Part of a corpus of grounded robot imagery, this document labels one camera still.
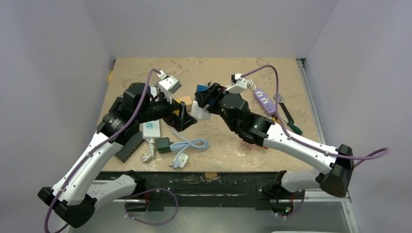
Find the dark blue cube socket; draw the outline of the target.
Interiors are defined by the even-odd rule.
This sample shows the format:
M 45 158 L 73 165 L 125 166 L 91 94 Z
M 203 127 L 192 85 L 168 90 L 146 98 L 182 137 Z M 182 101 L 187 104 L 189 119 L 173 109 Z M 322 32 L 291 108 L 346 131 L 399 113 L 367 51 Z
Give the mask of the dark blue cube socket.
M 208 89 L 209 89 L 209 86 L 207 86 L 207 85 L 200 85 L 200 84 L 197 85 L 196 91 L 195 91 L 195 100 L 198 103 L 201 101 L 201 99 L 199 98 L 199 95 L 197 95 L 196 93 L 198 93 L 198 92 L 207 92 Z

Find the dark green cube socket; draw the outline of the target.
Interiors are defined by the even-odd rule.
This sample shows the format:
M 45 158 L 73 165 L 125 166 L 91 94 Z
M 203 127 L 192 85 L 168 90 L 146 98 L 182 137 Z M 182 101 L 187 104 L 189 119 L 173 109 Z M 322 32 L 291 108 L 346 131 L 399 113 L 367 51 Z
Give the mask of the dark green cube socket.
M 158 153 L 171 152 L 171 141 L 168 137 L 162 137 L 155 140 L 156 150 Z

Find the white power strip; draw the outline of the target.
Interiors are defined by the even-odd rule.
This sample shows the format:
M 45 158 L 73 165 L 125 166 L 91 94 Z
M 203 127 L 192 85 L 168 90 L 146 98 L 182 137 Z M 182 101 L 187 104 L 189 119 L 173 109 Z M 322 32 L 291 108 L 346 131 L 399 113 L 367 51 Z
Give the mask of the white power strip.
M 142 124 L 142 135 L 144 139 L 156 139 L 161 137 L 160 121 L 148 121 Z

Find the white adapter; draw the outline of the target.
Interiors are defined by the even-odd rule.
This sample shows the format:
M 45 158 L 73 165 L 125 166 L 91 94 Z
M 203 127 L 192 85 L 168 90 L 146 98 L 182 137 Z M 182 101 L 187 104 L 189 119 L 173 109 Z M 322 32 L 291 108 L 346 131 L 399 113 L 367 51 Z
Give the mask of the white adapter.
M 189 156 L 185 153 L 177 155 L 173 161 L 173 168 L 184 168 L 189 160 Z

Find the purple power strip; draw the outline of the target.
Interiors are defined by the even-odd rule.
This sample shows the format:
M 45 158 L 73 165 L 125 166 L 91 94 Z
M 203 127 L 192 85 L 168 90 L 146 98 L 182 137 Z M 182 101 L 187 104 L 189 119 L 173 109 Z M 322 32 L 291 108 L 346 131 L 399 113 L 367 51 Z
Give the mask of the purple power strip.
M 253 96 L 267 116 L 275 116 L 275 104 L 262 89 L 255 89 Z

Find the pink cube socket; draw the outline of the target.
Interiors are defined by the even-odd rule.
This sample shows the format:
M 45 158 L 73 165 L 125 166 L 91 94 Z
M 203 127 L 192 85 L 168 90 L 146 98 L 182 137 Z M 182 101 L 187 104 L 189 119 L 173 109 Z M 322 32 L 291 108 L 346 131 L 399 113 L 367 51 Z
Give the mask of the pink cube socket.
M 245 150 L 252 150 L 255 147 L 255 145 L 249 143 L 241 143 L 241 145 Z

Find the white cube socket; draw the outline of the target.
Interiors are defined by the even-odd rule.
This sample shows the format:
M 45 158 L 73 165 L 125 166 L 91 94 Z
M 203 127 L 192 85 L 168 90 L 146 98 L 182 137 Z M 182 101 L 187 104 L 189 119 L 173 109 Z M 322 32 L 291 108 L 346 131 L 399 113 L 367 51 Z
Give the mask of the white cube socket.
M 207 120 L 211 118 L 211 113 L 209 113 L 207 109 L 201 108 L 196 100 L 192 102 L 190 113 L 198 120 Z

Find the yellow handled pliers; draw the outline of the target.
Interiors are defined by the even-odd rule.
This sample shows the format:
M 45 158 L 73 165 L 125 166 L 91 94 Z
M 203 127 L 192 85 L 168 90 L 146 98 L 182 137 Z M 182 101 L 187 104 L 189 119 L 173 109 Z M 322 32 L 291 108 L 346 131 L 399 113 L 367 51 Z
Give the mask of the yellow handled pliers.
M 280 124 L 280 121 L 279 121 L 279 119 L 278 119 L 276 116 L 272 116 L 272 120 L 273 120 L 275 123 Z

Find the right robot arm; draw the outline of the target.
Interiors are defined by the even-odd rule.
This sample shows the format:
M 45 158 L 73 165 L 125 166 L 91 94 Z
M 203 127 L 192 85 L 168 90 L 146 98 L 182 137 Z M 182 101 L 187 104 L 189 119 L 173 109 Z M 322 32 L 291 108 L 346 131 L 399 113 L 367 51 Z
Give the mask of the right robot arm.
M 251 112 L 248 102 L 241 97 L 246 89 L 246 86 L 224 87 L 214 83 L 206 90 L 195 92 L 194 105 L 219 115 L 244 142 L 281 151 L 314 168 L 317 174 L 314 178 L 286 172 L 273 184 L 276 196 L 283 198 L 297 190 L 320 188 L 332 196 L 345 197 L 354 170 L 352 149 L 344 144 L 336 148 L 317 143 Z

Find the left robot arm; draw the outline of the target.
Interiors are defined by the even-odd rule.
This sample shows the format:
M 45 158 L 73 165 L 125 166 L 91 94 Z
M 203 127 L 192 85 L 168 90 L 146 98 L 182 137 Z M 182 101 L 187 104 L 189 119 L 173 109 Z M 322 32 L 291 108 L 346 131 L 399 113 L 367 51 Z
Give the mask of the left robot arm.
M 132 83 L 117 97 L 96 128 L 87 149 L 54 186 L 43 187 L 38 197 L 67 226 L 79 228 L 94 212 L 121 197 L 138 199 L 146 191 L 145 179 L 133 171 L 102 186 L 93 184 L 115 155 L 131 155 L 143 142 L 140 126 L 155 120 L 181 132 L 196 123 L 183 102 L 173 98 L 180 84 L 159 82 L 156 94 L 146 83 Z

